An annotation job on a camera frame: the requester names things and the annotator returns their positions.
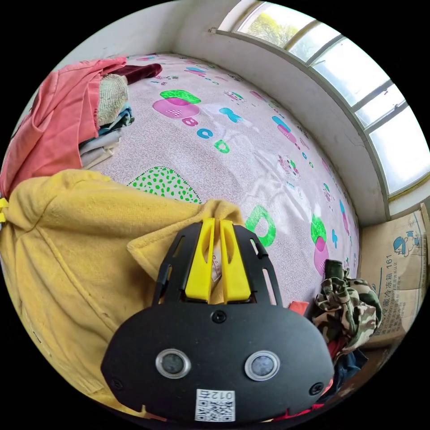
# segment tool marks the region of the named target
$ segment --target black device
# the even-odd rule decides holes
[[[321,333],[282,306],[258,237],[226,220],[217,226],[224,303],[208,304],[215,227],[205,219],[177,234],[152,306],[112,337],[104,378],[123,405],[176,422],[231,426],[309,409],[334,374]]]

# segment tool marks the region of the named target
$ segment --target camouflage jacket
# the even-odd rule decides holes
[[[381,325],[382,308],[378,296],[364,279],[332,277],[321,284],[315,298],[317,311],[312,321],[327,343],[345,337],[346,344],[333,359],[364,345]]]

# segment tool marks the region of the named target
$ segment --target yellow towel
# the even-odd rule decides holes
[[[136,414],[119,404],[102,377],[108,342],[120,324],[151,304],[176,233],[209,217],[243,225],[238,208],[219,200],[182,203],[98,172],[66,170],[22,182],[0,211],[6,284],[36,346],[83,394],[143,415],[144,409]]]

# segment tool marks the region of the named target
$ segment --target dark red fabric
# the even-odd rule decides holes
[[[327,344],[328,352],[332,360],[336,358],[336,355],[346,345],[347,340],[344,336],[339,336],[337,340],[332,340]]]
[[[115,75],[127,77],[127,82],[130,85],[147,77],[156,77],[162,70],[163,68],[160,64],[148,64],[146,66],[126,65],[116,70]]]
[[[298,417],[299,415],[304,415],[305,413],[314,411],[315,409],[319,409],[322,406],[324,406],[324,405],[323,404],[314,404],[311,409],[306,409],[303,412],[296,413],[296,415],[288,415],[288,412],[287,412],[285,415],[283,415],[281,417],[274,418],[273,421],[280,421],[280,420],[286,420],[287,418]]]

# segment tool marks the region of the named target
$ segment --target bedsheet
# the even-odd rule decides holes
[[[177,54],[127,59],[150,63],[161,64],[161,74],[129,86],[134,124],[123,129],[115,154],[92,170],[165,198],[237,204],[269,253],[284,306],[313,301],[327,258],[355,277],[357,216],[300,123],[255,85],[206,61]]]

